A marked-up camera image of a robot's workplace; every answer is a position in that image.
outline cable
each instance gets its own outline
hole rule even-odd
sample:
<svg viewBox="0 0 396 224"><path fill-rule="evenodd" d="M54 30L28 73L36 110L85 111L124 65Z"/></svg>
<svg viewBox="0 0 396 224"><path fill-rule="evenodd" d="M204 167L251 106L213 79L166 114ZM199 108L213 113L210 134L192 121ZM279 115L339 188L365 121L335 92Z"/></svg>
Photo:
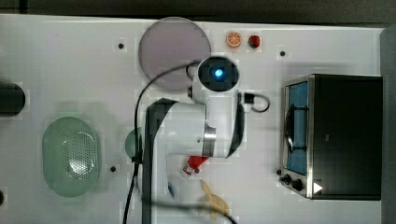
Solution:
<svg viewBox="0 0 396 224"><path fill-rule="evenodd" d="M257 109L253 106L253 107L251 107L251 110L253 110L256 113L264 113L265 111L267 111L270 108L271 103L270 103L270 99L268 97L261 95L261 94L257 94L257 93L252 93L252 94L254 95L254 97L262 98L264 101L267 102L268 105L264 109Z"/></svg>
<svg viewBox="0 0 396 224"><path fill-rule="evenodd" d="M199 63L199 61L193 61L192 63L188 63L188 64L183 64L177 67L173 67L169 70L166 70L162 73L160 73L158 76L156 76L154 79L152 79L147 85L146 87L140 92L139 97L137 98L137 102L136 102L136 107L134 109L134 129L137 130L137 114L139 112L139 105L140 105L140 101L142 99L143 93L145 93L145 91L149 88L149 86L157 81L160 77L163 77L169 73L172 73L176 70L179 70L181 68L184 67L188 67L191 66L193 64L197 64ZM127 218L128 218L128 211L129 211L129 205L131 203L131 197L132 197L132 192L134 191L134 179L137 177L138 171L139 171L139 164L142 161L142 151L139 150L139 141L138 141L138 136L137 134L134 136L134 142L135 142L135 154L134 154L134 174L132 177L132 181L131 181L131 186L129 187L129 192L128 192L128 197L126 200L126 204L125 204L125 210L124 210L124 215L123 215L123 220L122 220L122 224L126 224Z"/></svg>
<svg viewBox="0 0 396 224"><path fill-rule="evenodd" d="M188 72L188 68L192 65L195 64L199 64L200 61L193 61L192 63L188 63L188 64L183 64L174 68L171 68L169 70L166 70L162 73L160 73L158 76L156 76L154 79L152 79L147 85L146 87L140 92L139 97L137 98L137 102L136 102L136 107L134 109L134 129L137 130L137 114L139 112L139 105L140 105L140 101L142 99L143 94L145 93L145 91L149 88L149 86L154 83L156 80L158 80L160 77L163 77L167 74L170 74L178 69L181 68L186 68L186 72ZM139 164L142 161L142 150L139 150L139 148L142 146L141 142L138 139L137 134L134 136L134 142L135 142L135 156L134 156L134 174L132 177L132 181L131 181L131 186L129 188L129 192L128 192L128 197L127 197L127 202L125 205L125 210L124 210L124 215L123 215L123 220L122 220L122 224L126 224L127 222L127 218L128 218L128 211L129 211L129 205L131 203L131 198L132 198L132 193L134 191L134 182L137 181L137 174L138 174L138 170L139 170ZM160 207L165 207L165 208L177 208L180 210L191 210L191 209L205 209L206 211L214 211L217 212L225 217L227 217L233 224L237 224L237 222L230 217L227 214L223 214L220 210L215 209L215 208L211 208L208 206L203 206L203 205L182 205L182 204L173 204L173 203L164 203L164 202L155 202L152 201L148 202L146 199L142 198L142 202L143 203L151 203L154 204L156 206L160 206Z"/></svg>
<svg viewBox="0 0 396 224"><path fill-rule="evenodd" d="M142 202L143 203L149 203L148 200L144 199L142 197ZM228 214L224 214L222 213L219 209L216 209L214 207L209 207L209 206L205 206L205 205L200 205L200 204L195 204L195 205L186 205L186 204L177 204L177 203L165 203L165 202L155 202L155 201L151 201L151 204L154 204L158 207L163 207L163 208L176 208L179 210L192 210L192 209L203 209L206 210L208 212L216 212L221 214L224 217L227 217L231 223L233 224L237 224L237 222L233 219L233 217L231 217Z"/></svg>

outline table surface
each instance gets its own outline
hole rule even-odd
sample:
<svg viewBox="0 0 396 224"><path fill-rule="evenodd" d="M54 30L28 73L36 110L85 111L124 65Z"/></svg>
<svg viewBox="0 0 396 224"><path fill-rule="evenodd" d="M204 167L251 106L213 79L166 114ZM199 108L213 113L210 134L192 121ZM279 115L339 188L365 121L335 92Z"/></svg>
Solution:
<svg viewBox="0 0 396 224"><path fill-rule="evenodd" d="M136 95L147 83L139 67L140 37L155 21L0 15L0 79L19 84L26 106L15 118L0 118L0 223L111 223L122 221L134 166L124 141L134 126ZM241 224L381 222L380 202L310 201L282 187L280 93L285 81L314 73L379 76L382 29L197 22L213 55L236 62L241 90L264 93L272 107L247 114L245 141L229 159L210 159L194 177L223 198ZM236 51L224 38L260 35L262 45ZM125 48L118 49L123 43ZM286 51L280 57L280 51ZM150 90L143 105L187 94ZM86 194L68 199L46 184L41 140L54 120L75 116L97 131L102 169ZM176 174L185 157L169 158ZM117 171L109 171L116 166ZM129 223L138 223L140 202L133 197ZM211 223L209 217L203 219ZM217 223L227 223L220 218Z"/></svg>

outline green colander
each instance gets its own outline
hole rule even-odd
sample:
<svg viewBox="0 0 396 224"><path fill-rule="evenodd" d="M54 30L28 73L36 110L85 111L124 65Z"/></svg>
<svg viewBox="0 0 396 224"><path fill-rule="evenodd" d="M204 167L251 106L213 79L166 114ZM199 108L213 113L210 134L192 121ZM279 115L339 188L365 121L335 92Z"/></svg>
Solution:
<svg viewBox="0 0 396 224"><path fill-rule="evenodd" d="M81 119L66 117L51 123L43 136L44 178L64 197L87 192L100 173L99 141Z"/></svg>

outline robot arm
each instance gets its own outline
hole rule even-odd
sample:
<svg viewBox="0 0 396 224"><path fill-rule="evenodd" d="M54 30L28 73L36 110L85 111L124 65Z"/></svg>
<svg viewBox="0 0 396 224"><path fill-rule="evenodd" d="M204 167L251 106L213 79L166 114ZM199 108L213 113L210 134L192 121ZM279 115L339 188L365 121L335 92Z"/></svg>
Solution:
<svg viewBox="0 0 396 224"><path fill-rule="evenodd" d="M229 157L242 140L244 111L239 74L226 58L202 61L194 76L195 104L161 99L146 111L142 193L147 202L168 201L166 158L171 154ZM143 203L142 223L158 223L157 208Z"/></svg>

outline blue indicator light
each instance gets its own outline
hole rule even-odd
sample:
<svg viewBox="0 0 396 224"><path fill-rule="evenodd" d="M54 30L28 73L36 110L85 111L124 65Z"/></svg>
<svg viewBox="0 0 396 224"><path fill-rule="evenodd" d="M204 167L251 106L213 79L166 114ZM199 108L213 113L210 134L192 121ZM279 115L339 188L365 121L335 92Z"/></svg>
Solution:
<svg viewBox="0 0 396 224"><path fill-rule="evenodd" d="M216 70L216 72L215 72L215 76L216 77L221 77L222 76L222 70L221 69L218 69L218 70Z"/></svg>

